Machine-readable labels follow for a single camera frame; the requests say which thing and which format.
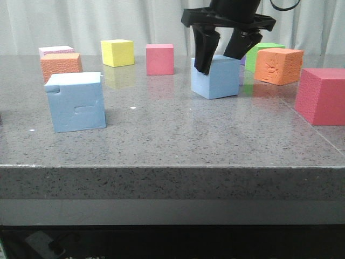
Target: yellow foam cube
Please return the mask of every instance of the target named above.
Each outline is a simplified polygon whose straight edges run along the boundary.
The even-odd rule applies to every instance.
[[[128,66],[134,64],[134,43],[132,40],[102,40],[103,64],[107,66]]]

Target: table top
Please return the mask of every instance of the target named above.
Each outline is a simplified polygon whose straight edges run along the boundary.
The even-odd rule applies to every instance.
[[[0,197],[271,198],[285,186],[273,196],[345,199],[345,127],[299,115],[298,83],[256,81],[242,67],[238,96],[207,100],[191,91],[190,57],[175,57],[173,76],[147,76],[145,57],[135,59],[113,68],[82,56],[84,72],[103,75],[107,127],[54,133],[39,57],[0,56]],[[304,67],[344,60],[305,56]],[[65,195],[50,189],[59,181]],[[271,191],[255,194],[258,181]],[[301,194],[298,181],[313,190]],[[86,182],[93,191],[71,194]],[[29,183],[37,190],[18,187]],[[146,190],[112,191],[121,183]],[[316,190],[325,183],[333,190]]]

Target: light blue foam cube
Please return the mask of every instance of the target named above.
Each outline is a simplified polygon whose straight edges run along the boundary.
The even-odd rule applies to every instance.
[[[53,74],[45,91],[55,132],[106,127],[101,72]]]
[[[194,67],[192,58],[192,91],[207,99],[236,96],[239,91],[240,60],[214,55],[208,75]]]

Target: red foam cube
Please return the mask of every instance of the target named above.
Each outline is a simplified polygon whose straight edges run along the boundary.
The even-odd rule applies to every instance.
[[[172,44],[146,45],[147,75],[174,74],[174,46]]]
[[[345,126],[345,69],[303,69],[295,109],[312,125]]]

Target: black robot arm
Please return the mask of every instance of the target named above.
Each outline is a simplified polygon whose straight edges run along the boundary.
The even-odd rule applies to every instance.
[[[209,7],[184,9],[182,23],[192,26],[195,38],[195,68],[208,74],[220,34],[216,27],[234,28],[224,55],[241,59],[258,44],[260,30],[271,31],[275,19],[256,14],[261,0],[212,0]]]

